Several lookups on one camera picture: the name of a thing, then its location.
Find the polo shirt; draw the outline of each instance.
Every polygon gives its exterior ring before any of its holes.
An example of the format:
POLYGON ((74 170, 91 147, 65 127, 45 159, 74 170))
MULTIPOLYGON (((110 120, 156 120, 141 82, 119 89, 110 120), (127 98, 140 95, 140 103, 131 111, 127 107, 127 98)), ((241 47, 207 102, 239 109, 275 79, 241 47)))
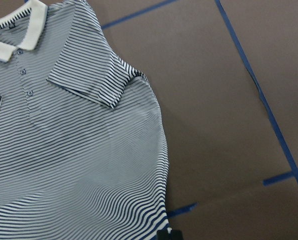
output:
POLYGON ((147 77, 86 0, 0 19, 0 240, 151 240, 167 142, 147 77))

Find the blue tape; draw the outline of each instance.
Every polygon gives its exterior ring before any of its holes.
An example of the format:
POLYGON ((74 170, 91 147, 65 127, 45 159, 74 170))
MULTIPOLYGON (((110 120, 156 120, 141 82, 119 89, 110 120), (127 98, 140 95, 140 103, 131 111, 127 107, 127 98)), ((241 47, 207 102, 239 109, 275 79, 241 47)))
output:
POLYGON ((215 3, 216 3, 216 5, 217 5, 217 7, 218 7, 218 9, 219 9, 219 11, 221 13, 221 16, 222 16, 222 18, 223 18, 223 20, 225 22, 225 25, 228 28, 228 31, 229 31, 229 33, 231 35, 231 38, 232 38, 232 40, 233 40, 233 42, 234 42, 234 44, 235 44, 235 46, 236 46, 236 48, 237 48, 237 50, 239 52, 239 55, 240 55, 240 57, 241 57, 241 59, 243 61, 243 64, 244 64, 245 68, 247 69, 247 71, 249 72, 250 76, 252 77, 252 80, 253 80, 254 84, 256 85, 256 87, 258 89, 259 98, 262 101, 262 103, 263 103, 263 105, 264 105, 264 107, 265 107, 265 109, 267 111, 267 114, 268 114, 270 123, 272 125, 273 130, 274 130, 274 133, 275 133, 277 139, 279 140, 280 146, 281 146, 281 148, 282 148, 282 150, 284 152, 285 157, 288 160, 288 163, 290 165, 292 174, 293 174, 293 176, 295 177, 295 179, 296 179, 296 181, 298 183, 298 167, 297 167, 297 165, 295 163, 295 160, 294 160, 294 158, 293 158, 293 156, 292 156, 292 154, 291 154, 291 152, 290 152, 290 150, 288 148, 288 145, 287 145, 287 143, 286 143, 286 141, 284 139, 284 136, 283 136, 283 134, 282 134, 282 132, 281 132, 279 126, 278 126, 278 123, 277 123, 277 121, 275 119, 275 116, 274 116, 273 112, 271 111, 271 109, 269 107, 269 104, 268 104, 268 102, 267 102, 267 100, 265 98, 265 95, 264 95, 264 93, 263 93, 263 91, 262 91, 262 89, 261 89, 261 87, 259 85, 259 82, 258 82, 258 80, 256 78, 256 75, 255 75, 255 73, 254 73, 254 71, 253 71, 253 69, 252 69, 252 67, 251 67, 251 65, 250 65, 250 63, 249 63, 246 55, 245 55, 245 52, 244 52, 244 50, 243 50, 243 48, 242 48, 242 46, 241 46, 241 44, 240 44, 240 42, 238 40, 238 37, 237 37, 237 35, 236 35, 235 31, 234 31, 233 26, 230 23, 230 20, 229 20, 229 18, 227 16, 227 14, 226 14, 223 6, 221 5, 220 0, 215 0, 215 3))
POLYGON ((160 3, 157 3, 155 5, 152 5, 150 7, 147 7, 145 9, 136 11, 136 12, 130 14, 130 15, 127 15, 127 16, 124 16, 124 17, 119 18, 117 20, 114 20, 112 22, 106 23, 105 25, 101 26, 101 28, 102 28, 102 30, 107 29, 107 28, 110 28, 110 27, 112 27, 114 25, 117 25, 117 24, 120 24, 120 23, 125 22, 127 20, 133 19, 133 18, 138 17, 138 16, 140 16, 142 14, 145 14, 145 13, 148 13, 150 11, 156 10, 158 8, 161 8, 161 7, 163 7, 163 6, 167 5, 167 4, 171 4, 171 3, 176 2, 176 1, 178 1, 178 0, 166 0, 166 1, 162 1, 160 3))
POLYGON ((188 212, 192 211, 197 205, 198 205, 198 203, 195 202, 195 203, 190 204, 188 206, 184 206, 184 207, 178 208, 176 210, 169 211, 169 212, 167 212, 167 217, 168 217, 168 219, 170 219, 170 218, 173 218, 175 216, 188 213, 188 212))
POLYGON ((289 172, 286 172, 286 173, 283 173, 283 174, 280 174, 280 175, 277 175, 277 176, 267 178, 267 179, 262 181, 262 184, 264 186, 269 186, 271 184, 275 184, 275 183, 281 182, 283 180, 292 178, 293 176, 294 176, 293 172, 289 171, 289 172))

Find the white collar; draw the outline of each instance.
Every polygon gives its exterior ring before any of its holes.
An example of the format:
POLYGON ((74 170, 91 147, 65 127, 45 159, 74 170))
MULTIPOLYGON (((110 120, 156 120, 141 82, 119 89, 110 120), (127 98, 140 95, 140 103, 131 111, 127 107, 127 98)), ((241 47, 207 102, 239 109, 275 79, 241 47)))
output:
POLYGON ((47 18, 48 6, 39 0, 29 0, 24 5, 0 18, 0 26, 8 26, 8 22, 19 19, 25 11, 31 9, 30 19, 27 27, 27 32, 22 42, 17 46, 13 46, 0 41, 0 61, 8 62, 13 51, 17 48, 24 50, 35 49, 38 39, 44 30, 47 18))

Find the shirt tag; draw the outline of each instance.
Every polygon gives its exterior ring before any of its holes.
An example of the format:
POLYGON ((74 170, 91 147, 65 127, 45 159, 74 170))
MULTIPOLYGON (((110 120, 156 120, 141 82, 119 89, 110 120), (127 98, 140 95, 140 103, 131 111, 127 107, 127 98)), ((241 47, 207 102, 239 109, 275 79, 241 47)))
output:
POLYGON ((15 27, 16 27, 16 24, 15 24, 14 21, 11 22, 11 23, 9 23, 9 29, 13 29, 13 28, 15 28, 15 27))

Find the striped polo shirt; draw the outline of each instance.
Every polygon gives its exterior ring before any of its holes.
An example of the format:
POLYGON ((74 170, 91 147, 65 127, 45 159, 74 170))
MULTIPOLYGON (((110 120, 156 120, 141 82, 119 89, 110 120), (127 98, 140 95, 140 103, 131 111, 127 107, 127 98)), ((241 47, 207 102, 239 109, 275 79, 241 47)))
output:
POLYGON ((0 19, 0 240, 156 239, 168 165, 148 79, 86 0, 0 19))

